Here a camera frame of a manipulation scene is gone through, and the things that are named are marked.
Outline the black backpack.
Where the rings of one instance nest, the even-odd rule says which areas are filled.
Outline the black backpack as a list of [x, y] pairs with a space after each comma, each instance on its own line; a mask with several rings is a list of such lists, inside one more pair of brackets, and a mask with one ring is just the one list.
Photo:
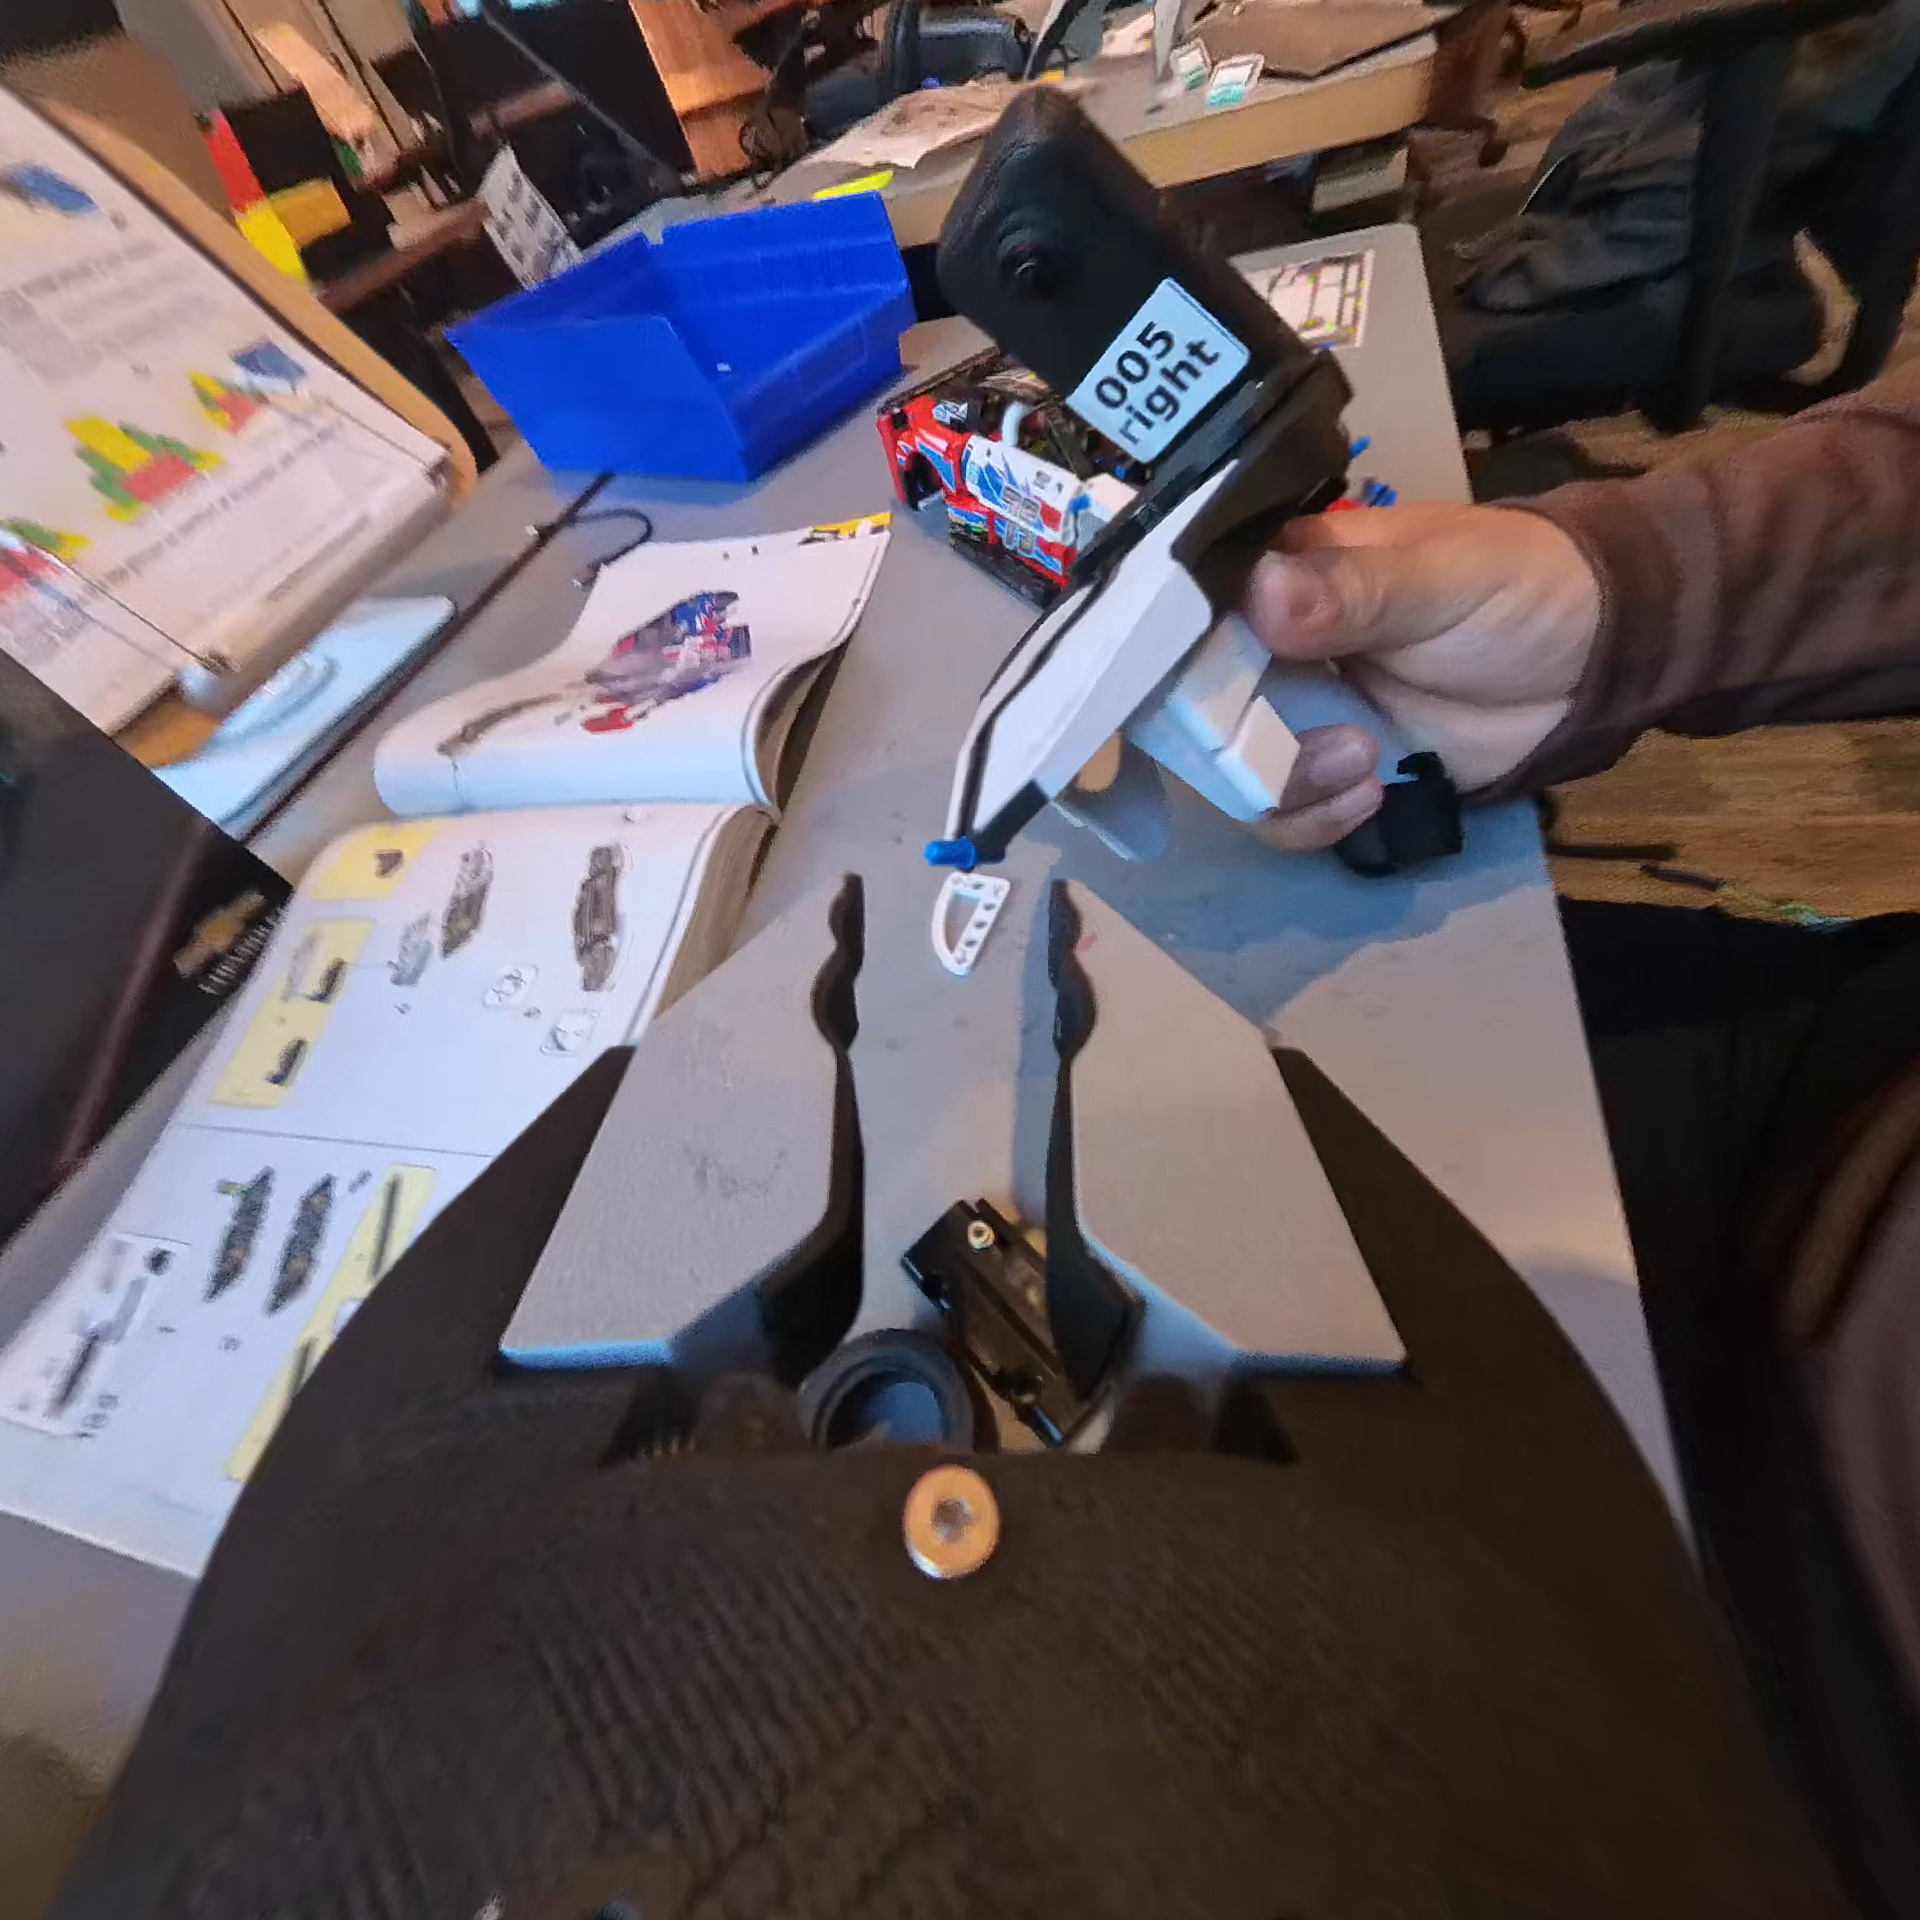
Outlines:
[[1426, 265], [1464, 427], [1554, 425], [1667, 381], [1705, 95], [1677, 61], [1627, 69], [1572, 109], [1522, 189], [1434, 220]]

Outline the black office chair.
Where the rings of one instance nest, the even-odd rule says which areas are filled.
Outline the black office chair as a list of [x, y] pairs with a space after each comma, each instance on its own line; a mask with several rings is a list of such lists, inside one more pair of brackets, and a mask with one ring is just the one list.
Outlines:
[[[1696, 167], [1689, 189], [1688, 301], [1673, 333], [1672, 374], [1639, 403], [1667, 433], [1698, 427], [1728, 392], [1721, 371], [1735, 337], [1741, 253], [1764, 198], [1793, 54], [1802, 41], [1884, 12], [1884, 1], [1667, 1], [1625, 4], [1565, 27], [1521, 69], [1525, 88], [1591, 72], [1677, 61], [1703, 76]], [[1835, 371], [1818, 383], [1761, 383], [1761, 408], [1795, 414], [1879, 376], [1905, 328], [1916, 286], [1916, 77], [1891, 97], [1887, 131], [1864, 147], [1858, 203], [1834, 268], [1857, 304]]]

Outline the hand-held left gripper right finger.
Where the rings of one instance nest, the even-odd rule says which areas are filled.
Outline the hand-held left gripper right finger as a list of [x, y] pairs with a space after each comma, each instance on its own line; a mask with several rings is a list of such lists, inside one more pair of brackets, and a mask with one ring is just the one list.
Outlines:
[[1048, 900], [1048, 1319], [1082, 1397], [1408, 1358], [1260, 1023], [1084, 883]]

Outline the open instruction booklet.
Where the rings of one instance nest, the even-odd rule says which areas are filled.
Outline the open instruction booklet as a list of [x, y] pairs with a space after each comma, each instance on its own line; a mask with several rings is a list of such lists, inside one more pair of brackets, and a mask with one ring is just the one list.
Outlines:
[[4, 1517], [202, 1572], [419, 1235], [732, 942], [892, 513], [649, 537], [401, 720], [89, 1240], [4, 1343]]

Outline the person's brown shirt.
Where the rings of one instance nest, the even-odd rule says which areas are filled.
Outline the person's brown shirt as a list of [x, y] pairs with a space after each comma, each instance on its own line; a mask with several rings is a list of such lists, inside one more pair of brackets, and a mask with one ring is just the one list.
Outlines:
[[1793, 1078], [1780, 1323], [1809, 1435], [1793, 1680], [1834, 1851], [1916, 1916], [1916, 1059], [1825, 1046]]

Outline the black toy tyre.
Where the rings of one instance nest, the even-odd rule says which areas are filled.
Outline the black toy tyre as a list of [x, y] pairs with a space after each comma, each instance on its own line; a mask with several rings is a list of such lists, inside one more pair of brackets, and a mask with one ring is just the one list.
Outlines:
[[943, 1339], [883, 1328], [842, 1343], [800, 1384], [800, 1420], [820, 1451], [976, 1446], [976, 1399]]

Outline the white stand base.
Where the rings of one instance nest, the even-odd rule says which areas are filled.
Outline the white stand base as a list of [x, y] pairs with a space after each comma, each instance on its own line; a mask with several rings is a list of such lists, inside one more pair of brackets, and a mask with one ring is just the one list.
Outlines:
[[157, 780], [233, 837], [252, 837], [450, 623], [443, 595], [370, 596], [277, 667]]

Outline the person's right hand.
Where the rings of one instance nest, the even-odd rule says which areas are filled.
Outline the person's right hand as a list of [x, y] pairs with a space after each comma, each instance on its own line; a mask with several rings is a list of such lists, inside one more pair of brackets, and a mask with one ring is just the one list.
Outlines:
[[1601, 582], [1539, 513], [1411, 502], [1291, 521], [1240, 613], [1277, 662], [1335, 665], [1477, 799], [1569, 717]]

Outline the white curved frame brick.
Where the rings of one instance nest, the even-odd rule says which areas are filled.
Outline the white curved frame brick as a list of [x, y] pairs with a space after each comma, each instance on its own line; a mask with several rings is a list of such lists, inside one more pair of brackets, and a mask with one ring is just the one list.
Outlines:
[[935, 895], [929, 937], [949, 976], [972, 976], [1012, 893], [1009, 878], [983, 870], [949, 870]]

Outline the toy car picture box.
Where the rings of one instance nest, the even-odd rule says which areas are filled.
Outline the toy car picture box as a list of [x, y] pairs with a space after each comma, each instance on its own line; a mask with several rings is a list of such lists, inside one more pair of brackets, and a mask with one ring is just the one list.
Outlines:
[[240, 989], [290, 893], [3, 659], [4, 1240]]

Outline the person's black pants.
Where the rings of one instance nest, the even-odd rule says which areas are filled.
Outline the person's black pants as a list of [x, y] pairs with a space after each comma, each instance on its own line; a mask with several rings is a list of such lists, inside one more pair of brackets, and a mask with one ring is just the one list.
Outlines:
[[1759, 1412], [1804, 1422], [1780, 1323], [1793, 1078], [1823, 1049], [1919, 1060], [1916, 915], [1816, 929], [1714, 909], [1562, 912], [1673, 1437], [1759, 1486]]

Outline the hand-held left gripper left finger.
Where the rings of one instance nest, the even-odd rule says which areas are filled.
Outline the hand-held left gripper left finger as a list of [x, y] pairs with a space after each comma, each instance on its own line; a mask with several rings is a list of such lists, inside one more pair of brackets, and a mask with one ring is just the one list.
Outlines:
[[524, 1369], [811, 1373], [861, 1300], [866, 897], [813, 889], [632, 1051], [500, 1339]]

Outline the wooden work table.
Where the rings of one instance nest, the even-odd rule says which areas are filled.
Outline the wooden work table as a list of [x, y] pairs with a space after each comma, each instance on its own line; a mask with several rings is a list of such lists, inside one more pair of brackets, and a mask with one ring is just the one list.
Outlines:
[[1151, 54], [1103, 57], [1073, 101], [1155, 185], [1170, 189], [1241, 176], [1408, 132], [1425, 113], [1437, 27], [1421, 27], [1315, 79], [1260, 76], [1234, 103], [1209, 87], [1159, 79]]

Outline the black brick plate assembly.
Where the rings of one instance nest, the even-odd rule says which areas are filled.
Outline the black brick plate assembly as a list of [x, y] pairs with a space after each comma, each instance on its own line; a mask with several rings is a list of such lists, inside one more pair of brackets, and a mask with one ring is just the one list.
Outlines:
[[985, 1200], [956, 1201], [904, 1252], [904, 1271], [943, 1313], [952, 1347], [996, 1414], [1044, 1448], [1088, 1420], [1048, 1310], [1041, 1251]]

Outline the red white toy car model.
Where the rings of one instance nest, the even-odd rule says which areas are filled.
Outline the red white toy car model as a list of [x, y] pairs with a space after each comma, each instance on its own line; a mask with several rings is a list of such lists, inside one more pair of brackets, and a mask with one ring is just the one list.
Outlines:
[[877, 431], [904, 505], [940, 500], [949, 540], [1041, 607], [1129, 582], [1165, 537], [1223, 609], [1283, 524], [1395, 500], [1348, 499], [1338, 356], [1245, 312], [1244, 341], [1165, 278], [1092, 352], [1082, 310], [1020, 323], [1067, 392], [992, 344], [889, 398]]

